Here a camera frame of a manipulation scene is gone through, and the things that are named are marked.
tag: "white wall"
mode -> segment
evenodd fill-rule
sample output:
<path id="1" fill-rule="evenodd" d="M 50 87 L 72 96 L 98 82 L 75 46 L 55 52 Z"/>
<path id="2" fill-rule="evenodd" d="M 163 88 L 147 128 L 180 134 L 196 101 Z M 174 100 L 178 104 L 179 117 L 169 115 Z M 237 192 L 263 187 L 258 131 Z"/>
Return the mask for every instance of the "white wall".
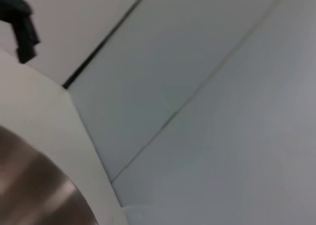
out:
<path id="1" fill-rule="evenodd" d="M 135 0 L 26 0 L 41 43 L 28 64 L 63 84 L 99 45 Z M 0 46 L 15 55 L 9 25 L 0 23 Z"/>
<path id="2" fill-rule="evenodd" d="M 1 49 L 0 62 L 0 124 L 51 158 L 105 225 L 120 206 L 69 94 Z"/>
<path id="3" fill-rule="evenodd" d="M 273 0 L 144 0 L 70 88 L 112 180 Z"/>
<path id="4" fill-rule="evenodd" d="M 315 223 L 315 10 L 282 1 L 114 182 L 123 205 L 179 205 L 204 224 Z"/>

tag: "white ceiling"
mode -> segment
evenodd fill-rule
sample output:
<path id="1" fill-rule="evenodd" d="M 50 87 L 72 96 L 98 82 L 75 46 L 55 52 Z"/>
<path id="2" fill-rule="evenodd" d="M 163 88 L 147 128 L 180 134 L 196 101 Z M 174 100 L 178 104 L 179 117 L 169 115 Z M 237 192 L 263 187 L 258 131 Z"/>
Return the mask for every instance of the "white ceiling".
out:
<path id="1" fill-rule="evenodd" d="M 113 180 L 274 0 L 144 0 L 70 87 Z"/>
<path id="2" fill-rule="evenodd" d="M 63 84 L 120 20 L 135 0 L 26 0 L 41 44 L 28 65 Z M 16 44 L 0 22 L 0 46 L 15 54 Z"/>

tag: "black object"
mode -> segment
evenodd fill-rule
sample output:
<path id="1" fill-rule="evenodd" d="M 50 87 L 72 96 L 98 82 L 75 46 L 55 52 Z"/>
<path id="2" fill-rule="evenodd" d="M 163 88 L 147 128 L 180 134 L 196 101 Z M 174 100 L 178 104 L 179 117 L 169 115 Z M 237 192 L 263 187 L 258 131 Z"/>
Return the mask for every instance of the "black object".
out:
<path id="1" fill-rule="evenodd" d="M 31 21 L 32 10 L 23 0 L 0 0 L 0 20 L 12 25 L 20 63 L 36 56 L 34 46 L 40 41 Z"/>

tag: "dark gap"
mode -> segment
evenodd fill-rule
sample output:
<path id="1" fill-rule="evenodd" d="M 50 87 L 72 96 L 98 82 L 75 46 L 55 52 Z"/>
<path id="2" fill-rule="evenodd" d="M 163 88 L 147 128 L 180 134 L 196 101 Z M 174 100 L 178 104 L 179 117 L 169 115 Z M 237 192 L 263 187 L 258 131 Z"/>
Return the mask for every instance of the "dark gap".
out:
<path id="1" fill-rule="evenodd" d="M 115 32 L 121 27 L 121 25 L 126 21 L 130 14 L 135 10 L 135 8 L 141 3 L 142 0 L 136 0 L 136 2 L 129 8 L 122 19 L 114 26 L 114 28 L 108 33 L 108 35 L 102 40 L 98 47 L 89 55 L 89 57 L 82 63 L 82 65 L 66 80 L 63 84 L 64 89 L 68 89 L 70 85 L 76 80 L 76 78 L 83 72 L 83 70 L 88 66 L 92 59 L 97 55 L 97 53 L 102 49 L 102 47 L 111 39 Z"/>

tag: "stainless steel object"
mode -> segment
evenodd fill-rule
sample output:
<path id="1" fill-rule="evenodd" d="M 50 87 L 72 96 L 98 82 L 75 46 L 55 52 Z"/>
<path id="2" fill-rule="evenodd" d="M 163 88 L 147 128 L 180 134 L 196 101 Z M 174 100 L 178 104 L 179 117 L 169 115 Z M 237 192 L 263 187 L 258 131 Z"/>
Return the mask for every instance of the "stainless steel object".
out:
<path id="1" fill-rule="evenodd" d="M 97 225 L 70 179 L 46 156 L 3 127 L 0 225 Z"/>

